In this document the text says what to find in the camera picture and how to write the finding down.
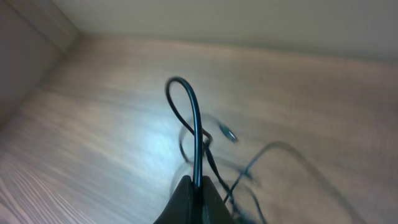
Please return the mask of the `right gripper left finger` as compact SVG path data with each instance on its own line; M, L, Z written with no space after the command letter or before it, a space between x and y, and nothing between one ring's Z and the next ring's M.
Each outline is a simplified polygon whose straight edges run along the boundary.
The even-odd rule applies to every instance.
M185 175L154 224L192 224L195 220L193 184L191 177Z

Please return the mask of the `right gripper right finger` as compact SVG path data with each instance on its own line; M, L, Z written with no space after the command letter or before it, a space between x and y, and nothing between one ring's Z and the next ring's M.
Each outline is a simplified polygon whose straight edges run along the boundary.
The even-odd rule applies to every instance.
M208 176L203 176L202 224L235 224L229 210Z

